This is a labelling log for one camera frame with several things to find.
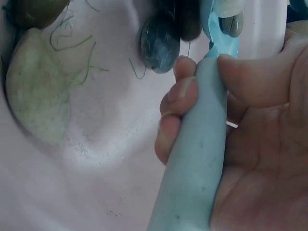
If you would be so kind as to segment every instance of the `light blue cylinder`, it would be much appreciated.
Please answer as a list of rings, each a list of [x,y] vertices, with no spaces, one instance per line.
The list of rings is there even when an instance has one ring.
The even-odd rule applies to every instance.
[[[182,120],[147,231],[209,231],[225,152],[227,90],[217,58],[237,57],[239,39],[225,35],[213,0],[203,0],[203,30],[210,51],[198,64],[199,99]]]

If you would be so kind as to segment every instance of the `white surface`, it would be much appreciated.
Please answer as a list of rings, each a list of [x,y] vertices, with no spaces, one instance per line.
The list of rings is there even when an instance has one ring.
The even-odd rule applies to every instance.
[[[154,154],[158,109],[175,80],[172,71],[165,75],[148,71],[137,80],[128,62],[131,58],[137,72],[143,73],[136,36],[151,12],[150,0],[90,2],[101,11],[93,11],[82,0],[71,3],[74,34],[60,46],[90,34],[93,39],[59,55],[69,73],[76,71],[86,65],[96,41],[91,64],[110,72],[92,70],[82,87],[71,89],[72,120],[63,145],[46,147],[28,136],[0,97],[1,230],[146,229],[164,171]],[[285,10],[286,0],[247,1],[240,57],[266,57],[280,49]],[[45,31],[46,38],[55,25]],[[13,30],[3,15],[0,26],[2,54],[9,52]],[[190,56],[199,61],[207,47],[202,35],[192,44]],[[186,55],[187,48],[183,43],[181,53]]]

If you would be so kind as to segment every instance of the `green thread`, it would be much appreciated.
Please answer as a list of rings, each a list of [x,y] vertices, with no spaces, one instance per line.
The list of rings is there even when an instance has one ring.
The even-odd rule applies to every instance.
[[[69,27],[71,28],[70,34],[69,34],[69,35],[60,35],[60,36],[58,37],[58,39],[57,39],[57,44],[58,44],[58,45],[59,45],[60,38],[70,38],[70,37],[72,37],[72,35],[73,35],[73,28],[72,28],[71,25],[69,25]]]
[[[142,76],[142,77],[138,77],[138,75],[137,75],[137,72],[136,72],[136,69],[135,69],[135,67],[134,67],[133,62],[131,61],[131,59],[130,59],[130,58],[129,58],[128,60],[129,60],[129,63],[130,63],[131,69],[133,69],[133,72],[135,73],[136,78],[137,78],[137,79],[139,79],[139,80],[143,79],[143,78],[145,77],[145,74],[146,74],[146,68],[144,68],[144,73],[143,73],[143,76]]]
[[[86,3],[87,3],[88,6],[90,6],[90,8],[92,8],[92,9],[95,10],[96,12],[100,12],[100,10],[94,8],[94,7],[88,2],[88,0],[86,0]]]
[[[74,86],[81,86],[81,85],[83,85],[83,84],[86,82],[86,80],[87,80],[87,78],[88,78],[88,76],[89,76],[90,61],[91,61],[91,56],[92,56],[93,50],[94,50],[94,48],[95,48],[95,45],[96,45],[96,42],[94,42],[94,44],[93,44],[93,46],[92,46],[92,49],[91,49],[91,52],[90,52],[90,55],[89,55],[89,57],[88,57],[87,71],[86,71],[86,75],[85,75],[83,81],[82,81],[81,83],[78,83],[78,84],[74,85]]]
[[[70,17],[68,17],[67,19],[63,20],[63,23],[66,23],[68,20],[70,20],[70,19],[73,18],[73,17],[74,17],[73,15],[70,16]],[[58,28],[60,28],[60,26],[61,26],[61,24],[59,24],[59,25],[52,31],[52,33],[50,34],[50,37],[49,37],[49,43],[50,43],[50,45],[52,46],[52,48],[53,48],[55,51],[65,51],[65,50],[68,50],[68,49],[71,49],[71,48],[78,47],[78,46],[80,46],[81,44],[85,43],[86,41],[90,40],[90,39],[93,37],[93,35],[90,35],[89,37],[87,37],[86,39],[82,40],[81,42],[79,42],[79,43],[77,43],[77,44],[75,44],[75,45],[72,45],[72,46],[68,46],[68,47],[64,47],[64,48],[60,48],[60,49],[59,49],[59,48],[56,48],[56,47],[53,45],[53,43],[52,43],[52,37],[53,37],[54,32],[55,32]]]

